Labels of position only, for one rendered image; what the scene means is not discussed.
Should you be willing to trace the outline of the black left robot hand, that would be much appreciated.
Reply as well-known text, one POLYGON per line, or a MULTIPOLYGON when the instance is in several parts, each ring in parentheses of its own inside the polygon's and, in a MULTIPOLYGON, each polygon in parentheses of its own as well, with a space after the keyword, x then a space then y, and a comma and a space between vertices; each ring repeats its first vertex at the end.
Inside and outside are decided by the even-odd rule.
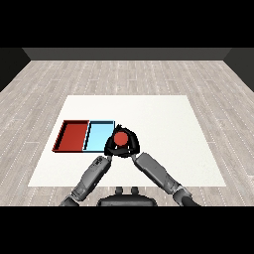
POLYGON ((113 130, 113 133, 111 136, 107 139, 104 147, 104 155, 105 156, 121 156, 122 151, 120 149, 116 148, 116 144, 114 142, 114 136, 117 132, 119 132, 121 129, 121 125, 118 124, 115 129, 113 130))

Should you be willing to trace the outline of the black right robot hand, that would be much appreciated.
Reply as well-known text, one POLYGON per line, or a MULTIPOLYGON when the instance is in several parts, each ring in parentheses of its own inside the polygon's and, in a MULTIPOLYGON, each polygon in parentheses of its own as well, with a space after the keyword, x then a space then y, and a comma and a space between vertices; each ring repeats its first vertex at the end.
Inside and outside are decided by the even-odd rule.
POLYGON ((132 155, 139 154, 140 144, 137 135, 127 128, 122 128, 121 131, 124 132, 128 137, 127 143, 122 146, 122 149, 125 149, 125 152, 121 155, 121 157, 128 158, 131 157, 132 155))

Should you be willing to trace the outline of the red can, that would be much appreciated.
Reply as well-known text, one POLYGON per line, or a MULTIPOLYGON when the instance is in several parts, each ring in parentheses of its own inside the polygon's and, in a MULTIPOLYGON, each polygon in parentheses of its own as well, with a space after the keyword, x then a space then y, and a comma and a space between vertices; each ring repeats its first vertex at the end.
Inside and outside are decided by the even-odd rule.
POLYGON ((125 132, 117 132, 114 135, 114 143, 118 147, 126 147, 128 143, 128 135, 125 132))

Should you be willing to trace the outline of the shallow light blue open box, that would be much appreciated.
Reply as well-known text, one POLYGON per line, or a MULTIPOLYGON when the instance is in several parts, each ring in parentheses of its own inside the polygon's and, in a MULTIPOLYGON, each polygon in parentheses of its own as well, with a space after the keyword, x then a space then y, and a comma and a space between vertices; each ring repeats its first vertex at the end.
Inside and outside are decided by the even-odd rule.
POLYGON ((82 151, 84 153, 103 153, 114 128, 113 120, 91 120, 85 134, 82 151))

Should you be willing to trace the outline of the shallow red open box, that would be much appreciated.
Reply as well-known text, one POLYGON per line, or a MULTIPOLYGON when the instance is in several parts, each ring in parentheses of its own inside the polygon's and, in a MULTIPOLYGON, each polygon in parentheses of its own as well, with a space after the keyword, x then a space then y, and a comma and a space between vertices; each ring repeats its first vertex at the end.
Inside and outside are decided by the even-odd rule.
POLYGON ((88 120, 65 120, 53 146, 55 153, 82 153, 88 120))

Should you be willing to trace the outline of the dark grey robot body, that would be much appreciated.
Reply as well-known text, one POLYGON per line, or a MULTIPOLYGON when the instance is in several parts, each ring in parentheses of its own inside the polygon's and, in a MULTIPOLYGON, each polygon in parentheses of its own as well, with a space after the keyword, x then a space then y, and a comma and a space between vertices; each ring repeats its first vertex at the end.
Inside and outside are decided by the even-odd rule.
POLYGON ((139 194, 137 187, 131 188, 130 194, 124 194, 122 187, 115 189, 115 194, 101 198, 97 206, 157 206, 153 198, 139 194))

